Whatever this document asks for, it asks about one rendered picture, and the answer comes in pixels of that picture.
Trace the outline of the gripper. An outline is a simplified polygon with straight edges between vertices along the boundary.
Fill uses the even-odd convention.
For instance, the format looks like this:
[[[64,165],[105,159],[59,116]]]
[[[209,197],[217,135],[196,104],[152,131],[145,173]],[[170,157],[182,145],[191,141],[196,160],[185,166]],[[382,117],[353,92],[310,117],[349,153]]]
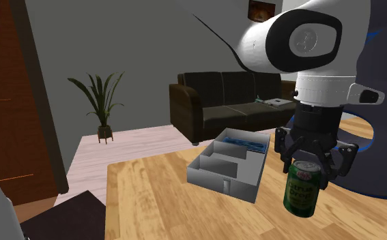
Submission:
[[[292,163],[292,155],[300,148],[304,151],[312,151],[320,161],[324,174],[321,176],[319,188],[325,190],[329,180],[337,176],[345,177],[352,167],[358,152],[358,145],[343,145],[338,148],[343,156],[341,166],[333,168],[330,164],[332,155],[329,151],[336,146],[337,133],[343,113],[343,106],[321,107],[307,104],[296,104],[296,111],[291,128],[293,144],[286,148],[285,139],[287,131],[278,127],[275,130],[274,151],[281,155],[284,163],[283,172],[288,173]]]

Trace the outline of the green soda can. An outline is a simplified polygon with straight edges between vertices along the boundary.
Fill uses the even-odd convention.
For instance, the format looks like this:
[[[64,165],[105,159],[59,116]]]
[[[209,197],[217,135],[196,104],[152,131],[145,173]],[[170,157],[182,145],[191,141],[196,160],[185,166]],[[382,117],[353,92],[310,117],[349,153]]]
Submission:
[[[318,164],[295,160],[288,169],[283,205],[295,216],[309,218],[315,212],[321,181]]]

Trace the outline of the blue flat item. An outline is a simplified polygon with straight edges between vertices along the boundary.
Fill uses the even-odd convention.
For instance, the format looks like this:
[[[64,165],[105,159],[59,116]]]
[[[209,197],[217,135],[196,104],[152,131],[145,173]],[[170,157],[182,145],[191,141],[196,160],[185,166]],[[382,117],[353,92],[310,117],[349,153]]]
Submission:
[[[223,142],[246,147],[248,151],[258,153],[265,153],[267,151],[267,144],[263,144],[261,142],[253,142],[231,137],[224,137]]]

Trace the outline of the large dark blue sculpture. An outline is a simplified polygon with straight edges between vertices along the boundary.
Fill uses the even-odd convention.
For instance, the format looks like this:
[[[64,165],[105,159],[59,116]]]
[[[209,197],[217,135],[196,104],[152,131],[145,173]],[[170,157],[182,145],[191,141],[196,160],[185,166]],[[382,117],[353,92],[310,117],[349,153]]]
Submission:
[[[358,152],[348,174],[329,182],[387,199],[387,0],[371,0],[369,26],[356,64],[356,83],[366,87],[362,103],[343,106],[336,146],[324,153],[330,152],[330,164],[339,168],[343,159],[340,146],[355,143]],[[299,148],[292,155],[305,156],[320,163],[313,150]]]

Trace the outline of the grey divided organizer box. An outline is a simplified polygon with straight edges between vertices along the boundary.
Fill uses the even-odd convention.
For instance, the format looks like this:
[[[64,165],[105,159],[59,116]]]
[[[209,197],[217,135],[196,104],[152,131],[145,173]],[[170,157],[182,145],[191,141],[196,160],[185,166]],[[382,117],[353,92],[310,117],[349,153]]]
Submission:
[[[248,151],[246,147],[223,142],[224,137],[267,144],[267,151]],[[254,203],[269,144],[269,134],[227,128],[187,166],[187,182]]]

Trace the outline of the dark brown sofa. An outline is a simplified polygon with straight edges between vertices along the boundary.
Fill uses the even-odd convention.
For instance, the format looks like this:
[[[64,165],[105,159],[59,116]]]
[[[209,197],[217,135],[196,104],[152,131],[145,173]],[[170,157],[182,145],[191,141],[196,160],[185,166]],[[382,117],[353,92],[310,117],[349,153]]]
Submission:
[[[193,145],[224,129],[252,132],[286,125],[296,101],[294,81],[280,74],[186,72],[169,85],[170,122]]]

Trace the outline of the potted green plant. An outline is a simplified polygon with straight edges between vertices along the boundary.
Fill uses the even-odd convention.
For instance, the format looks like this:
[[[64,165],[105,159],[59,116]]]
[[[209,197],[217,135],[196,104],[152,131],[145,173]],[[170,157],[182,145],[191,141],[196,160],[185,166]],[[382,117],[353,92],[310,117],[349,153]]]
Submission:
[[[87,74],[91,83],[88,87],[75,78],[68,78],[68,81],[77,86],[86,95],[94,108],[94,111],[87,113],[87,115],[94,114],[99,119],[100,125],[97,129],[99,143],[101,143],[101,140],[104,140],[104,142],[107,143],[108,138],[114,140],[113,131],[108,124],[108,120],[113,107],[117,105],[123,106],[122,103],[113,103],[115,89],[124,75],[124,72],[122,72],[116,80],[111,82],[112,77],[116,74],[117,72],[110,74],[105,81],[97,74],[95,77],[91,74]]]

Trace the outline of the brown wooden door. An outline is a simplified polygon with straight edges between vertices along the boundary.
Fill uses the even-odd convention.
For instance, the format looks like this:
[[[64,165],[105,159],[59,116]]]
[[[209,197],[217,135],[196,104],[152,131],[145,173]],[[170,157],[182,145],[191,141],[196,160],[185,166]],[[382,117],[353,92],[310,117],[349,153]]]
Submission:
[[[13,205],[69,190],[26,0],[0,0],[0,188]]]

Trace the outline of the orange wall picture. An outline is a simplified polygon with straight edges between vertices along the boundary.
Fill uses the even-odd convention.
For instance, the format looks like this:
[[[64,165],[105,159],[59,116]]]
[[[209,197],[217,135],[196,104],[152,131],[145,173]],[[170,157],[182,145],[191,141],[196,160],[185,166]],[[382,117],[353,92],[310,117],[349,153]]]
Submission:
[[[275,15],[276,5],[265,1],[249,0],[248,18],[254,22],[262,23]]]

